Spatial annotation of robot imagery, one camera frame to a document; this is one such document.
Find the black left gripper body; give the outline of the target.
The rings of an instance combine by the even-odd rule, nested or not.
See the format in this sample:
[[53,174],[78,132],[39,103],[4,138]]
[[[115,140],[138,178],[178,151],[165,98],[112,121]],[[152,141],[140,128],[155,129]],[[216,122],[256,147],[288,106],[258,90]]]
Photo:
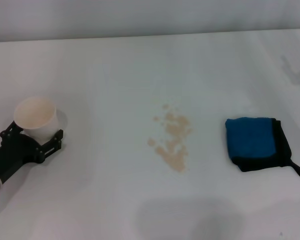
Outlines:
[[0,146],[0,180],[5,183],[25,164],[44,161],[41,147],[34,139],[23,134],[6,137]]

